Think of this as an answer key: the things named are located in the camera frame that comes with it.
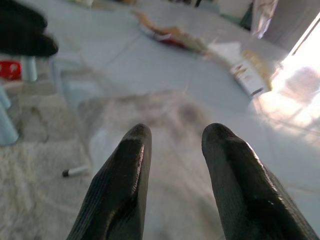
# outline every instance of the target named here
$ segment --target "black fabric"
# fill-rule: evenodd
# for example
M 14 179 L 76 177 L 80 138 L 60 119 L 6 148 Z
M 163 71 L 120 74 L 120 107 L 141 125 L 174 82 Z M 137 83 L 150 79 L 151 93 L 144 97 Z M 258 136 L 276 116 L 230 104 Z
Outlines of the black fabric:
M 39 13 L 12 0 L 0 0 L 0 53 L 49 57 L 57 44 L 43 34 L 47 21 Z

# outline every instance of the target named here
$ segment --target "fluffy rug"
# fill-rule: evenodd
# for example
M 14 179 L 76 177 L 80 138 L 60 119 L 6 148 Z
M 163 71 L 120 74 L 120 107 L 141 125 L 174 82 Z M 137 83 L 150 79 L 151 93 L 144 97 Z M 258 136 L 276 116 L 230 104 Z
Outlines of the fluffy rug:
M 223 238 L 201 135 L 210 123 L 184 93 L 91 99 L 78 115 L 96 172 L 135 124 L 152 131 L 145 240 Z
M 41 81 L 9 88 L 20 137 L 0 147 L 1 240 L 66 239 L 89 187 L 91 175 L 62 178 L 90 161 L 54 88 Z

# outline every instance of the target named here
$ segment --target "tiled floor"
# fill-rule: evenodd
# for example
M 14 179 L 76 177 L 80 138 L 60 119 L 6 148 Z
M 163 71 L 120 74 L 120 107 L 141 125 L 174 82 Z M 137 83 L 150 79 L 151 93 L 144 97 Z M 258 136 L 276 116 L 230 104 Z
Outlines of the tiled floor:
M 102 11 L 63 0 L 28 1 L 48 14 L 49 31 L 60 45 L 53 62 L 63 73 L 62 89 L 71 107 L 94 97 L 186 91 L 207 109 L 212 121 L 227 125 L 251 144 L 320 235 L 319 108 L 299 115 L 308 105 L 294 111 L 296 105 L 279 102 L 278 93 L 252 102 L 225 69 L 143 35 L 130 6 L 106 1 L 112 10 Z M 206 43 L 239 41 L 242 49 L 255 51 L 272 70 L 287 55 L 201 9 L 154 0 L 139 1 L 137 6 L 155 23 L 179 25 Z

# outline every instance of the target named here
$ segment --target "wall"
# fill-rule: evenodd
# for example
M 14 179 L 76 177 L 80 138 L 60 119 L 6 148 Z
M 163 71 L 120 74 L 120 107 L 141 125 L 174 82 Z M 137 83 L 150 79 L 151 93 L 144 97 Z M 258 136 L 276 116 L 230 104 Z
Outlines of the wall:
M 263 38 L 290 51 L 319 12 L 319 0 L 279 0 Z

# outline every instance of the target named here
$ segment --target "marker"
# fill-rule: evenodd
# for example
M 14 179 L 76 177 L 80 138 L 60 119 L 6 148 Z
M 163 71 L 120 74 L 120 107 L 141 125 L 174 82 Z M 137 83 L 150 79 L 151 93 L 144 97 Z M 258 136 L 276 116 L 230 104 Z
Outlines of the marker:
M 80 174 L 86 172 L 87 170 L 88 170 L 87 166 L 80 166 L 80 167 L 76 167 L 76 168 L 70 168 L 70 169 L 64 170 L 62 172 L 62 177 L 68 178 L 68 177 L 77 176 L 77 175 L 80 175 Z

